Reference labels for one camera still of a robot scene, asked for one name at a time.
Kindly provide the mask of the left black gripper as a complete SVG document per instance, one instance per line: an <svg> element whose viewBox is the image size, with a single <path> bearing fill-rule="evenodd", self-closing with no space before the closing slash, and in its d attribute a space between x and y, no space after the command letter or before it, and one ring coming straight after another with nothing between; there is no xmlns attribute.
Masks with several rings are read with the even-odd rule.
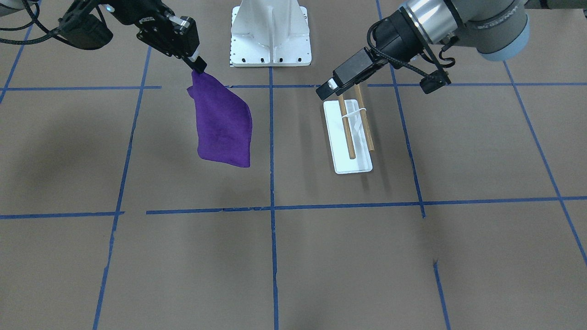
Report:
<svg viewBox="0 0 587 330"><path fill-rule="evenodd" d="M367 46L336 67L333 78L315 92L320 100L327 100L336 95L340 87L359 84L388 63L395 69L406 68L423 78L429 78L425 71L409 63L423 50L423 36L412 17L388 16L369 27Z"/></svg>

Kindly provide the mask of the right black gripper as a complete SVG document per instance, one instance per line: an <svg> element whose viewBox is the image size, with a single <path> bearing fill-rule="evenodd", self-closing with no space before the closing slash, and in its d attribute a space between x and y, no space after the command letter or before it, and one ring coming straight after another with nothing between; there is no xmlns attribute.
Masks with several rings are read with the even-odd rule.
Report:
<svg viewBox="0 0 587 330"><path fill-rule="evenodd" d="M207 62L194 56L200 44L195 19L177 16L161 0L109 0L108 5L121 24L139 28L139 40L169 57L188 58L193 71L205 72Z"/></svg>

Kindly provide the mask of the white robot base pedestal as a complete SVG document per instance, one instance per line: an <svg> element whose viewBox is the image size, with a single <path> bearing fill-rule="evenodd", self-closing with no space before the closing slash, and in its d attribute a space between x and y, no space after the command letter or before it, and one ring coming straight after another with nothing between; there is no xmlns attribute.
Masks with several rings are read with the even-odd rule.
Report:
<svg viewBox="0 0 587 330"><path fill-rule="evenodd" d="M231 13L232 67L310 66L307 8L297 0L243 0Z"/></svg>

